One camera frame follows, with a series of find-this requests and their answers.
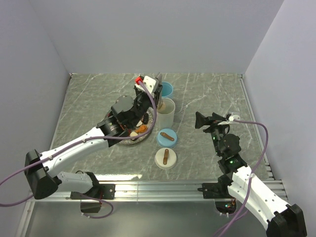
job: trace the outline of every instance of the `translucent cup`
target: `translucent cup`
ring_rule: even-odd
[[[173,100],[169,98],[162,98],[163,105],[157,110],[156,124],[158,129],[171,128],[173,125],[174,110],[176,108]]]

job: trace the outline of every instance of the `cup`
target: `cup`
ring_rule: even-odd
[[[173,86],[166,81],[162,82],[162,98],[173,98]]]
[[[162,106],[157,110],[156,124],[159,130],[172,127],[175,108],[173,100],[162,98]]]

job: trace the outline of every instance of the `white lid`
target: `white lid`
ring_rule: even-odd
[[[166,149],[169,150],[169,155],[168,155],[167,164],[163,164],[163,156],[164,156],[164,151]],[[175,166],[176,162],[177,162],[177,155],[170,148],[161,148],[160,150],[157,151],[155,155],[155,163],[161,169],[171,169],[172,167]]]

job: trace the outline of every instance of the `black bracket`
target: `black bracket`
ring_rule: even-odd
[[[281,213],[274,213],[275,217],[268,221],[267,237],[306,237],[306,225],[302,209],[294,204],[286,205],[287,209]]]
[[[115,196],[115,184],[99,184],[98,185],[99,196],[94,196],[97,199],[113,200]],[[70,199],[82,200],[82,196],[78,192],[71,192]],[[99,202],[84,202],[80,203],[80,210],[82,213],[98,213],[101,209],[101,203]]]
[[[216,201],[215,207],[220,213],[233,214],[237,209],[237,203],[235,199],[231,201]]]
[[[104,199],[104,200],[113,200],[115,196],[115,184],[100,184],[99,190],[102,195],[99,197],[93,197],[97,199]],[[83,199],[80,193],[78,192],[71,192],[70,199],[78,200]]]
[[[222,190],[222,186],[219,183],[203,183],[202,188],[197,190],[203,192],[204,199],[233,198]]]

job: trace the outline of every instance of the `blue lid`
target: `blue lid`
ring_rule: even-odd
[[[160,134],[161,132],[165,132],[170,137],[174,138],[174,141],[170,141],[169,139],[161,136],[161,134]],[[175,131],[171,130],[170,128],[165,128],[165,129],[159,131],[159,133],[157,135],[157,142],[161,147],[172,148],[176,145],[177,141],[178,141],[177,134],[175,133]]]

